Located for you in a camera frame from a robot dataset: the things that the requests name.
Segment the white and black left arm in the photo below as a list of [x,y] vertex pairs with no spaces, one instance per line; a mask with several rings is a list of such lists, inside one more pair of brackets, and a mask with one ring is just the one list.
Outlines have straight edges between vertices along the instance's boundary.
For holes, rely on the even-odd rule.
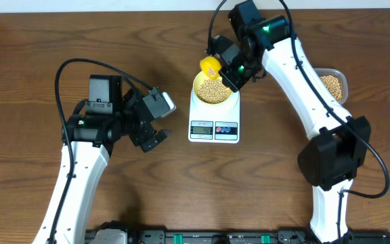
[[84,243],[95,192],[108,166],[114,144],[129,136],[148,152],[165,140],[168,130],[151,122],[166,117],[176,105],[158,88],[143,95],[130,89],[90,93],[62,129],[60,171],[35,243]]

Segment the yellow plastic measuring scoop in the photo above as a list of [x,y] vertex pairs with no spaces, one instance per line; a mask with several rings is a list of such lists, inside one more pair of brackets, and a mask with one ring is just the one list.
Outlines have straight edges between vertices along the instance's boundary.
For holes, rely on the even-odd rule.
[[221,63],[215,57],[208,56],[200,61],[201,71],[212,80],[219,77],[219,71],[221,70]]

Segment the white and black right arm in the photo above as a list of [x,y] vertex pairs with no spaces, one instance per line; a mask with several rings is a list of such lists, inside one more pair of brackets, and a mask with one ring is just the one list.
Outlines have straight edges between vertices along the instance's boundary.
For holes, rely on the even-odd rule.
[[239,44],[222,36],[209,40],[209,51],[223,62],[223,84],[238,92],[260,71],[277,81],[309,140],[297,157],[313,187],[309,226],[319,243],[339,243],[348,232],[347,197],[366,156],[370,124],[365,117],[353,118],[327,90],[306,58],[290,14],[267,19],[253,1],[244,1],[227,17]]

